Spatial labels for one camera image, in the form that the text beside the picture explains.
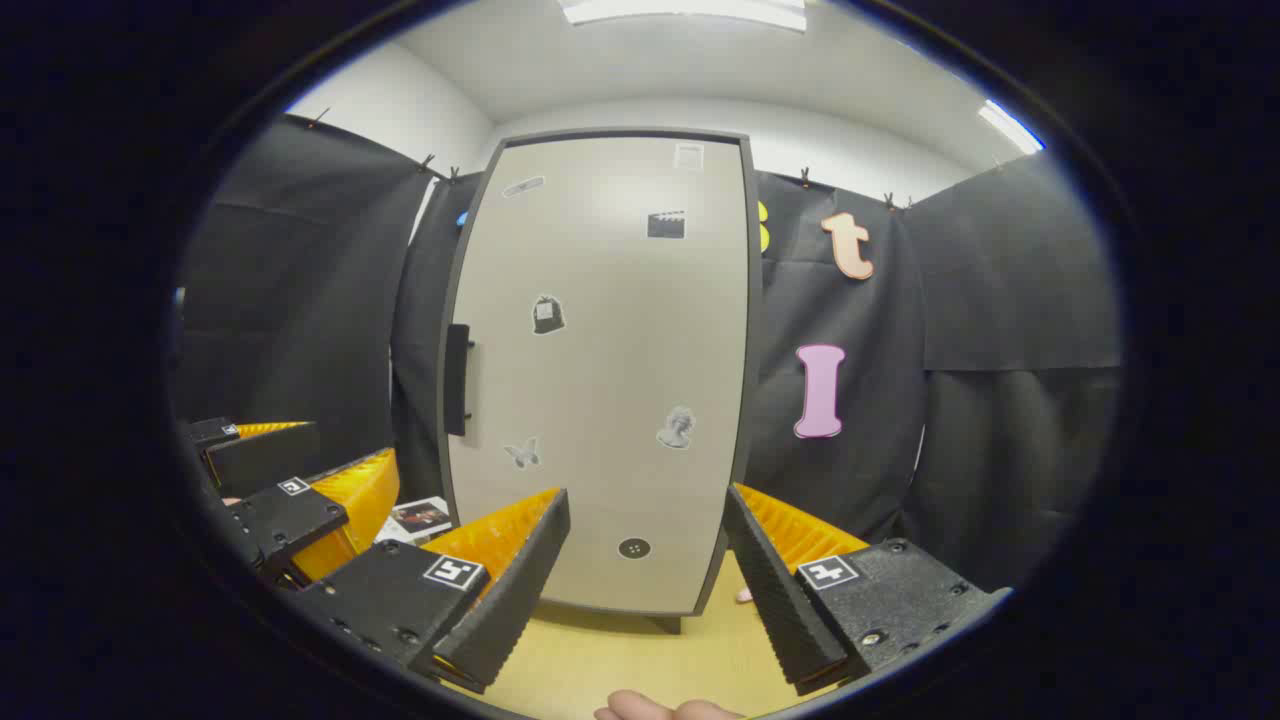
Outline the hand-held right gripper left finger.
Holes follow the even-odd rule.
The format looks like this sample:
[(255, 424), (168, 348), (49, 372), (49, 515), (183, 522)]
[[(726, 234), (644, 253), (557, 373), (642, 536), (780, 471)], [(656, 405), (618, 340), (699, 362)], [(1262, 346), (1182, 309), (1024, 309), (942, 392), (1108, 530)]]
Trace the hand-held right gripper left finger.
[(383, 664), (483, 693), (524, 634), (571, 528), (550, 488), (425, 546), (384, 539), (296, 596)]

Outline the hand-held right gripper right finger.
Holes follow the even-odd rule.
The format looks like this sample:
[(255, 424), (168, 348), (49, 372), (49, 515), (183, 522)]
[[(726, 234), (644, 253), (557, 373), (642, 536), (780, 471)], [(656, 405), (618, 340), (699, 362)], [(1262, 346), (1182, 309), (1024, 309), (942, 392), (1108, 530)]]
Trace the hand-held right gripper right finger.
[(984, 591), (913, 541), (856, 538), (742, 484), (723, 527), (785, 680), (804, 696), (883, 675), (979, 626)]

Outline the black door handle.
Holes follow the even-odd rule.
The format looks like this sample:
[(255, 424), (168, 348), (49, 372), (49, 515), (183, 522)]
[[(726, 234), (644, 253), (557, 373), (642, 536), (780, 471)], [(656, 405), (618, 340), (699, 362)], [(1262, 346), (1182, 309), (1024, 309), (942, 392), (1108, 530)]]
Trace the black door handle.
[(467, 409), (467, 378), (470, 354), (475, 346), (470, 325), (449, 324), (442, 361), (442, 427), (448, 436), (465, 437), (471, 418)]

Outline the black backdrop cloth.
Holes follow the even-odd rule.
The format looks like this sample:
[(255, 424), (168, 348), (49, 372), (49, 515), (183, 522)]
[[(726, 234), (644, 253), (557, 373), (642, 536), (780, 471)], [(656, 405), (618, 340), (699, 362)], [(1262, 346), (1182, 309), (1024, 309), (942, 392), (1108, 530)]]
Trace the black backdrop cloth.
[[(457, 524), (549, 488), (541, 597), (687, 615), (742, 484), (1019, 587), (1085, 505), (1123, 393), (1102, 234), (1044, 152), (904, 211), (755, 170), (741, 135), (502, 142), (433, 183), (273, 123), (179, 279), (179, 418), (314, 421), (320, 471), (393, 448)], [(466, 436), (442, 427), (470, 325)]]

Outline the ceiling light panel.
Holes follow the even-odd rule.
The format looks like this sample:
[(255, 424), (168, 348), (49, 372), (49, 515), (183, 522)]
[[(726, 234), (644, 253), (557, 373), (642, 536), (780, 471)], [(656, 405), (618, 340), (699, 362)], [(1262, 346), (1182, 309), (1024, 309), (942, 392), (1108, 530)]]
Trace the ceiling light panel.
[(745, 20), (805, 33), (805, 0), (557, 0), (573, 26), (641, 17), (690, 15)]
[(989, 99), (984, 100), (978, 108), (977, 115), (1002, 135), (1019, 152), (1034, 155), (1044, 150), (1041, 140), (997, 102)]

